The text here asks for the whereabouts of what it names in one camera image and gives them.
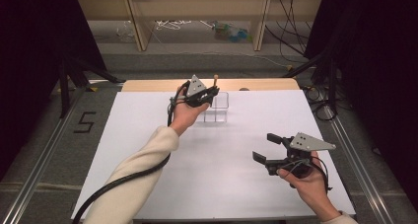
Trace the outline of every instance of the gray carpet floor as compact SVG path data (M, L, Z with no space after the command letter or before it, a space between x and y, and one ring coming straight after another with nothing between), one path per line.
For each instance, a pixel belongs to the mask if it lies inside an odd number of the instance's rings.
M217 73L222 78L279 78L286 74L286 65L295 67L301 63L289 61L288 59L306 61L303 57L289 53L289 48L284 49L286 58L277 53L277 41L274 37L266 34L265 50L251 52L251 45L248 42L241 42L240 45L229 42L211 41L211 37L203 39L185 40L184 45L172 43L174 39L164 38L164 33L159 35L159 40L152 41L147 52L135 50L135 43L117 41L117 37L109 31L109 24L92 23L92 29L97 36L97 42L102 51L104 62L108 71L121 79L187 79L192 74L200 78L210 78ZM201 42L209 41L212 46L217 47L217 53L213 50L207 53L207 49L191 49L195 44L201 46ZM168 53L164 50L184 50L188 53ZM243 54L237 54L237 48ZM310 86L311 76L314 69L309 69L297 76L301 87ZM87 73L89 79L102 79L97 75ZM90 169L90 164L105 128L106 119L110 112L114 97L121 90L120 85L109 83L96 84L93 90L82 92L81 98L70 117L65 131L53 152L53 155L46 167L46 170L36 186L20 223L32 224L56 224L70 223L71 213L79 196L84 179ZM345 99L343 88L339 88L338 97ZM350 107L349 100L338 102L338 119L340 119L347 134L349 135L356 151L365 164L365 169L377 186L388 211L396 224L418 223L418 215L412 207L401 186L390 171L384 159L372 151L373 141L367 130L357 117L355 109ZM87 124L80 124L80 118L85 112L88 121L93 122L90 132L78 133L79 130L89 128ZM56 87L50 95L50 102L39 120L36 130L33 132L28 144L22 148L6 177L0 183L0 217L4 218L8 208L11 206L19 193L22 184L30 175L32 168L40 156L45 144L60 116L60 94ZM340 144L331 122L318 119L317 125L325 141ZM331 157L341 176L341 180L352 198L357 212L359 223L375 224L380 223L370 205L365 192L353 172L346 154L342 149L331 151ZM278 221L251 221L235 223L278 223ZM289 220L289 224L319 223L316 218Z

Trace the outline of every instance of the white tabletop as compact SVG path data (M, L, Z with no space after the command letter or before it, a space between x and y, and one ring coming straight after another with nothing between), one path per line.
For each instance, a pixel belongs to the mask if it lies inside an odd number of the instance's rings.
M321 139L303 91L228 94L227 122L196 122L182 135L179 149L172 153L136 219L175 222L314 216L295 189L279 177L269 176L264 166L252 160L252 151L267 159L286 157L283 145L267 141L267 133L291 137L303 132ZM122 160L147 142L156 127L166 125L173 95L118 93L75 212ZM321 151L319 157L329 171L331 201L337 209L354 215L329 153Z

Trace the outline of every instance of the black tape marking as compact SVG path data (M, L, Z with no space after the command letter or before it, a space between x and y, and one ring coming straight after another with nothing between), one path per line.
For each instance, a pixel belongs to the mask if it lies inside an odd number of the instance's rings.
M88 124L89 128L87 130L74 130L74 133L90 133L90 130L93 127L93 124L95 124L94 122L86 122L83 121L84 120L84 116L86 114L96 114L96 112L83 112L83 114L81 115L81 118L79 120L79 124Z

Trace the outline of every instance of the sweater sleeve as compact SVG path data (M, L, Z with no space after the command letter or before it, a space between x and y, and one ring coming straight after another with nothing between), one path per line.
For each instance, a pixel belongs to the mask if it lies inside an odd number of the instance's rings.
M332 220L321 222L320 224L357 224L347 213L342 212L342 215Z
M106 183L158 165L177 147L175 131L170 127L158 127L144 147L116 167ZM144 205L161 172L159 170L106 192L92 204L83 223L130 223Z

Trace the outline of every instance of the human arm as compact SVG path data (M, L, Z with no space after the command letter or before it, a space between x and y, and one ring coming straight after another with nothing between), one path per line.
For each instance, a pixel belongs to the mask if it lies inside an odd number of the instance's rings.
M317 152L312 152L313 163L321 167ZM329 200L322 173L312 169L304 178L297 178L284 169L279 169L277 174L296 188L301 199L313 210L321 223L325 224L352 224L357 223L345 213L339 212Z
M178 148L179 137L196 121L197 116L209 106L191 108L178 104L170 126L160 126L138 152L121 162L107 180L107 184L155 167ZM158 181L162 170L115 187L91 206L83 223L129 223L141 209Z

